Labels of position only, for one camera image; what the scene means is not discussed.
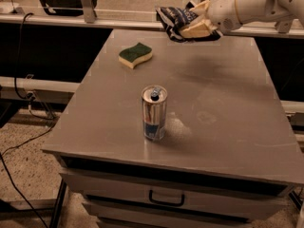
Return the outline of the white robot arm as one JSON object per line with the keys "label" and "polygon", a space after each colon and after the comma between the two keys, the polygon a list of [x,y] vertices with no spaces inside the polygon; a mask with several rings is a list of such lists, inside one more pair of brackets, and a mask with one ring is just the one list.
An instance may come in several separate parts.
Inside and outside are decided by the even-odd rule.
{"label": "white robot arm", "polygon": [[276,22],[277,30],[287,33],[294,19],[304,24],[304,0],[205,0],[190,9],[197,15],[179,29],[183,38],[209,36],[218,29],[221,33],[240,29],[254,22]]}

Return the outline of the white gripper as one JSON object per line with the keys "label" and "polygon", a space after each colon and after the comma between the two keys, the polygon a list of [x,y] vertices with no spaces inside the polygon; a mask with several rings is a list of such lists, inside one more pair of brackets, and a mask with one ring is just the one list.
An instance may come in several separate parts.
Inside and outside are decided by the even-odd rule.
{"label": "white gripper", "polygon": [[239,29],[242,24],[239,22],[236,8],[236,0],[204,0],[190,9],[197,16],[208,15],[194,25],[179,30],[180,35],[185,39],[204,38],[210,36],[217,28],[222,33]]}

